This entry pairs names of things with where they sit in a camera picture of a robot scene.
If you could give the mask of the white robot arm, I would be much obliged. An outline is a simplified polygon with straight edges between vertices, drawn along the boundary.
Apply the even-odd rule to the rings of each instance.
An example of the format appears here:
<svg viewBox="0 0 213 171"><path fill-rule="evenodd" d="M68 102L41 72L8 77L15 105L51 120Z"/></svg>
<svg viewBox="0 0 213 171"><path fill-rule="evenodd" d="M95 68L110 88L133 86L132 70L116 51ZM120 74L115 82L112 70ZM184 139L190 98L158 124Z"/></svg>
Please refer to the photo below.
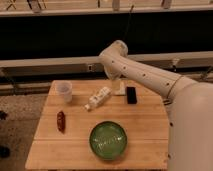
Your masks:
<svg viewBox="0 0 213 171"><path fill-rule="evenodd" d="M171 101L167 171L213 171L213 84L136 62L116 40L99 59L109 79L125 76Z"/></svg>

